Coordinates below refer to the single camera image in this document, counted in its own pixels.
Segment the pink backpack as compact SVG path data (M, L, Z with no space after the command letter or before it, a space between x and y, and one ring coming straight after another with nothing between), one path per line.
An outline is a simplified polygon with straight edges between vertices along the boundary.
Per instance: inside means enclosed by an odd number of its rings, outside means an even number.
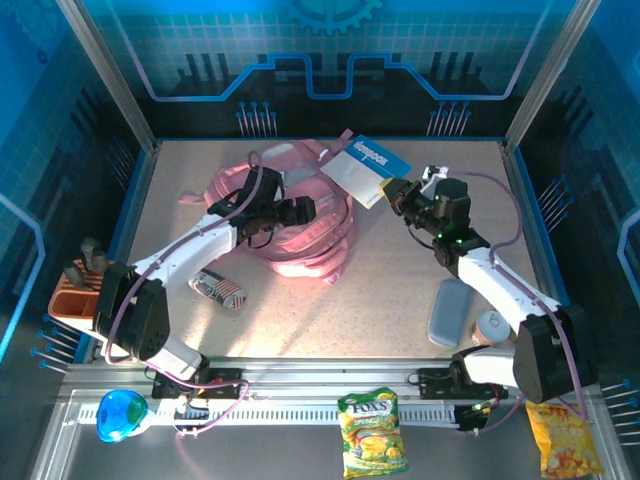
M315 202L315 219L301 226L279 227L270 235L257 234L257 250L276 273L290 278L310 277L328 284L341 276L354 243L354 200L321 171L324 162L345 148L338 139L329 147L317 140L292 140L262 152L264 165L283 177L285 197L308 196Z

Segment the blue and white notebook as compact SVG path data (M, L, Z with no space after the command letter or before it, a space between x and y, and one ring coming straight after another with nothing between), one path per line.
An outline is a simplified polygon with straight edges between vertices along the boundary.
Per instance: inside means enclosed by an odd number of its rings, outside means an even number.
M371 209L382 197L381 184L405 177L412 166L370 138L359 135L321 167L355 201Z

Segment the flag print pencil pouch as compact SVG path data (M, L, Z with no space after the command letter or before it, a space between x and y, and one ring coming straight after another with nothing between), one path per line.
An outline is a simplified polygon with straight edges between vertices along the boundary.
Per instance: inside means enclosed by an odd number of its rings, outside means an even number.
M247 293L238 284L208 269L198 272L188 285L198 294L231 310L242 307L247 299Z

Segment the grey blue pencil case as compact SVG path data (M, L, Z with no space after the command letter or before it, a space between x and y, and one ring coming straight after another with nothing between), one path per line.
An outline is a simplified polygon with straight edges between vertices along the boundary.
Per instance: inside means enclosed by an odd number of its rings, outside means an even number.
M429 321L429 340L443 347L458 346L472 300L473 289L465 283L456 279L443 281Z

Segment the yellow snack bag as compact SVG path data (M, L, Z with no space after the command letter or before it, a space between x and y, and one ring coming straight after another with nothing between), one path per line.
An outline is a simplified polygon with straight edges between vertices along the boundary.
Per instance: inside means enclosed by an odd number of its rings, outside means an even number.
M588 424L564 405L526 402L526 411L540 451L541 476L581 478L603 474Z

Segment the small orange-topped can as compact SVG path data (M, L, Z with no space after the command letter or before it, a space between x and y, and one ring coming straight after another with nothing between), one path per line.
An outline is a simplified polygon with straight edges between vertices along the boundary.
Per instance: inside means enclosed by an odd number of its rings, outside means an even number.
M511 335L508 322L496 311L483 313L474 323L472 340L479 346L493 346L506 341Z

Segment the black controller box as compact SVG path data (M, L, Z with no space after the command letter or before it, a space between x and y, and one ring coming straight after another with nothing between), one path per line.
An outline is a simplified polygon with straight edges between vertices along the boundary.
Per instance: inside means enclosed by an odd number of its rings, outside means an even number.
M210 419L208 402L187 400L176 407L173 419L174 425L179 428L204 425Z
M454 407L455 423L461 432L471 432L484 429L489 420L493 406L490 403L474 405L456 405Z

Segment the orange and white knife block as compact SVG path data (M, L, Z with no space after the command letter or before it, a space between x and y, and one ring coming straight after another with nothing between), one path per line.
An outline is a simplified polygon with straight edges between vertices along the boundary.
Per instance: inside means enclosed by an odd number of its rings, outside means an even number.
M83 271L86 282L93 290L83 291L73 287L62 273L49 301L48 314L65 326L105 343L106 337L97 332L93 325L103 275L87 271L81 259L73 261Z

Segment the grey metal shelf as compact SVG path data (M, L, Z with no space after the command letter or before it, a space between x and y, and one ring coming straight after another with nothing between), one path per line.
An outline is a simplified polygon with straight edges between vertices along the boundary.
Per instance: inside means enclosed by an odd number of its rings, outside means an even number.
M266 401L336 405L249 402ZM107 444L97 409L77 393L57 408L28 480L344 480L338 424L218 424L185 439L174 426L150 426ZM547 480L525 411L479 436L424 426L401 426L401 434L408 470L359 480Z

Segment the blue green plastic dome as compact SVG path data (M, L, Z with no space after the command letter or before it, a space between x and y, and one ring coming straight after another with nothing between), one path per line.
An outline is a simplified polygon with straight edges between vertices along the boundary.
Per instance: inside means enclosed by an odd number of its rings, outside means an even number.
M102 398L97 413L97 434L104 443L119 443L148 426L149 405L131 390L112 390Z

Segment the aluminium side rail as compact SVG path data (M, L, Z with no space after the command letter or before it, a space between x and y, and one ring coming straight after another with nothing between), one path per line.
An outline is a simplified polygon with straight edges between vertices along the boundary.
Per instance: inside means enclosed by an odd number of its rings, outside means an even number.
M108 248L110 260L126 262L129 258L159 152L159 145L153 153L140 151Z
M505 141L499 142L498 145L509 185L520 206L524 240L538 289L562 305L570 305L571 301L523 156L518 148L510 151Z

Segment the aluminium frame post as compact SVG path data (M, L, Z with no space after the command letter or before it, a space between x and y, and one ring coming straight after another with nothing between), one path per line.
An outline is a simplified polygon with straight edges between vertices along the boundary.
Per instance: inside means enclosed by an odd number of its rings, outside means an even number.
M504 151L508 156L523 140L601 2L576 0L506 132Z
M115 101L136 140L147 154L155 154L157 149L156 138L82 0L55 0L55 2Z

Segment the aluminium frame beam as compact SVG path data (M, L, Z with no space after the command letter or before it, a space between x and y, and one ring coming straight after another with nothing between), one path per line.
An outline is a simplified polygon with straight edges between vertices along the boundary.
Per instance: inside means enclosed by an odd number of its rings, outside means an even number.
M419 373L425 382L444 379L450 359L249 359L215 358L209 370L235 369L259 398L329 399L388 386L400 396L418 396ZM151 392L154 374L139 363L111 366L104 362L74 365L63 387L79 390L130 389Z

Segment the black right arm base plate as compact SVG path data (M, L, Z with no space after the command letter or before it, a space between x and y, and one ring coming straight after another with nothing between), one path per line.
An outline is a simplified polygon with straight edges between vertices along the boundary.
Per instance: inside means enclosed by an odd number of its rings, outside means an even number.
M508 390L490 384L456 383L448 368L421 368L416 371L419 395L422 400L490 400L507 399Z

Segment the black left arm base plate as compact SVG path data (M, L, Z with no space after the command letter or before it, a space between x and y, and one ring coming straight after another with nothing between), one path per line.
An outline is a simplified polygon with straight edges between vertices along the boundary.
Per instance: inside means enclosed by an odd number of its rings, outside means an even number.
M237 383L242 378L238 368L210 368L200 382L216 385L215 389L190 388L156 373L153 379L151 398L154 400L178 399L185 396L188 400L232 399L240 395Z

